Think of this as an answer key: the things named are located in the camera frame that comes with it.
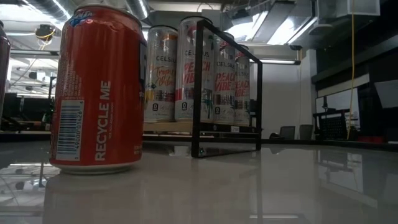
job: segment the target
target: can rim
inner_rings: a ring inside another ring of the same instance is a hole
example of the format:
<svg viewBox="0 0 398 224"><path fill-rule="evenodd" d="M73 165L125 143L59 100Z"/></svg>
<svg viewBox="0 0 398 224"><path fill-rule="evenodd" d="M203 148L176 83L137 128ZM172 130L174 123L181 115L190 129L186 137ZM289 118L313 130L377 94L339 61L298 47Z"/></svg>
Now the can rim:
<svg viewBox="0 0 398 224"><path fill-rule="evenodd" d="M213 21L211 21L209 18L207 18L207 17L204 17L204 16L187 16L187 17L184 17L181 21L180 21L180 23L182 22L182 21L184 21L185 19L189 19L189 18L202 18L202 19L206 19L207 21L209 21L211 24L213 24Z"/></svg>
<svg viewBox="0 0 398 224"><path fill-rule="evenodd" d="M140 21L137 17L135 17L133 14L128 13L128 12L126 12L126 11L123 11L123 10L118 9L118 8L116 8L116 7L113 7L113 6L105 5L105 4L95 4L95 3L83 4L83 5L81 5L81 6L78 6L78 7L75 9L75 11L73 12L73 14L75 14L77 10L82 9L82 8L84 8L84 7L95 7L95 6L96 6L96 7L105 7L105 8L108 8L108 9L112 9L112 10L121 12L121 13L123 13L123 14L129 16L130 18L134 19L134 20L139 24L139 27L142 29L141 21Z"/></svg>
<svg viewBox="0 0 398 224"><path fill-rule="evenodd" d="M172 29L172 30L174 30L174 31L177 32L177 29L176 29L176 28L174 28L174 27L172 27L172 26L167 26L167 25L155 25L155 26L151 26L151 27L149 28L149 30L151 30L152 28L156 28L156 27L167 27L167 28L170 28L170 29Z"/></svg>

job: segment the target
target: white can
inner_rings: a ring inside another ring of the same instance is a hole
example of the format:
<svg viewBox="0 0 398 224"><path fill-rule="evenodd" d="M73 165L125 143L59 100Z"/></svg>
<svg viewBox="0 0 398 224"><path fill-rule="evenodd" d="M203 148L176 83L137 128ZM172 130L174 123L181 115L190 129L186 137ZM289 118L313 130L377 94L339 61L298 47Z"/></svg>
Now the white can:
<svg viewBox="0 0 398 224"><path fill-rule="evenodd" d="M242 52L236 52L235 65L235 119L234 125L250 125L250 61Z"/></svg>
<svg viewBox="0 0 398 224"><path fill-rule="evenodd" d="M234 123L235 105L235 48L215 35L215 93L214 122Z"/></svg>
<svg viewBox="0 0 398 224"><path fill-rule="evenodd" d="M195 82L195 44L197 22L207 18L192 16L184 18L178 27L177 77L175 82L175 120L193 119L193 85ZM200 119L213 121L214 90L214 40L213 33L203 31L203 65L201 74Z"/></svg>
<svg viewBox="0 0 398 224"><path fill-rule="evenodd" d="M144 122L174 119L177 30L154 26L148 31L148 59L145 83Z"/></svg>

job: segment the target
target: glossy table surface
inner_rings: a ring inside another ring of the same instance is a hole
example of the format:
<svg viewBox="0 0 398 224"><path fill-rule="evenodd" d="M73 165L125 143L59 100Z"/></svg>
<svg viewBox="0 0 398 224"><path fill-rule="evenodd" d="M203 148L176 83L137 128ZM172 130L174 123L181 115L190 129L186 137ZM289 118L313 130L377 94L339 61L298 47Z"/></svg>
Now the glossy table surface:
<svg viewBox="0 0 398 224"><path fill-rule="evenodd" d="M398 223L398 154L263 145L192 159L144 147L120 174L59 174L47 142L0 144L0 223Z"/></svg>

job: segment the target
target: can rack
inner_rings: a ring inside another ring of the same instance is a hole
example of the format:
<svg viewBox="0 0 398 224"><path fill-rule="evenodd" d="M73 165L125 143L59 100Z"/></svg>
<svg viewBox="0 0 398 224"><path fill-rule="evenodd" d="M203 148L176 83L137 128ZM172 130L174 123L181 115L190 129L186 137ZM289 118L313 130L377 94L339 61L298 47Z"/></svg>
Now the can rack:
<svg viewBox="0 0 398 224"><path fill-rule="evenodd" d="M200 121L201 106L201 71L202 71L202 53L203 53L203 30L208 29L218 37L225 40L236 50L242 52L245 56L253 60L257 64L257 105L256 105L256 127L234 126L228 124L204 123ZM201 142L237 142L234 138L201 138L201 133L230 133L230 134L252 134L256 144L256 151L261 149L261 105L262 105L262 62L253 56L248 50L241 47L233 39L229 38L222 31L214 27L206 20L197 22L197 39L195 46L195 84L193 98L193 121L192 122L173 122L173 123L144 123L144 131L155 132L186 132L192 135L183 138L185 141L191 142L191 156L194 158L202 157L200 155ZM160 140L170 139L174 141L176 138L145 138L144 140Z"/></svg>

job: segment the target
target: can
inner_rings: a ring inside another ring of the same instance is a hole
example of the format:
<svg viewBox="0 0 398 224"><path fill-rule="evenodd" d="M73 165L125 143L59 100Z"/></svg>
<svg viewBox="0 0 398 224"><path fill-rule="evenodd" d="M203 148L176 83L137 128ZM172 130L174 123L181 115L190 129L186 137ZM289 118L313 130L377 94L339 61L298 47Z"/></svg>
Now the can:
<svg viewBox="0 0 398 224"><path fill-rule="evenodd" d="M134 16L104 5L76 9L62 31L51 164L103 174L141 158L146 48Z"/></svg>
<svg viewBox="0 0 398 224"><path fill-rule="evenodd" d="M4 104L4 94L6 91L8 61L10 57L11 44L3 30L4 24L0 21L0 126L2 107Z"/></svg>
<svg viewBox="0 0 398 224"><path fill-rule="evenodd" d="M238 126L250 125L250 61L242 52L236 52L235 65L235 119Z"/></svg>
<svg viewBox="0 0 398 224"><path fill-rule="evenodd" d="M235 48L215 35L214 123L233 124L235 105Z"/></svg>
<svg viewBox="0 0 398 224"><path fill-rule="evenodd" d="M144 115L147 123L174 120L177 37L177 30L169 26L153 26L148 31Z"/></svg>
<svg viewBox="0 0 398 224"><path fill-rule="evenodd" d="M201 16L186 17L178 27L177 77L175 81L175 120L192 121L193 86L195 82L195 44L197 22L209 19ZM213 121L214 90L214 40L213 33L203 31L203 64L201 73L200 120Z"/></svg>

